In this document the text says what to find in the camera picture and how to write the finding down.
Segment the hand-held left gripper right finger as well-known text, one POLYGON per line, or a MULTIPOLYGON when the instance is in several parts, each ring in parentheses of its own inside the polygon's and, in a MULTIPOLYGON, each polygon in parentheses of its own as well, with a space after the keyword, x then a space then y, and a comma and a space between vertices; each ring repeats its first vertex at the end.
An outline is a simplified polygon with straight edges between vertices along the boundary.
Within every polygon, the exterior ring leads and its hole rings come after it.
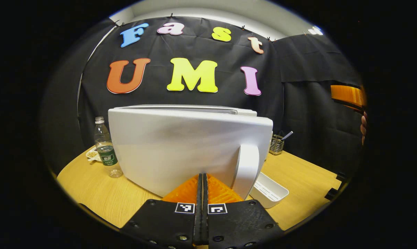
POLYGON ((258 249, 285 235, 258 200, 210 204, 202 175, 202 244, 209 249, 258 249))

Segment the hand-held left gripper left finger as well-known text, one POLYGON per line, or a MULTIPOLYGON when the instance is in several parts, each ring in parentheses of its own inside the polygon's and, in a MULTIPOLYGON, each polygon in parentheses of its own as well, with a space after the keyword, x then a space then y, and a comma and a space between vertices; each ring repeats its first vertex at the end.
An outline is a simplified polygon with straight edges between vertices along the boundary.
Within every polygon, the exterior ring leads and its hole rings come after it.
POLYGON ((156 249, 194 249, 202 244, 202 174, 195 197, 195 203, 147 200, 120 232, 156 249))

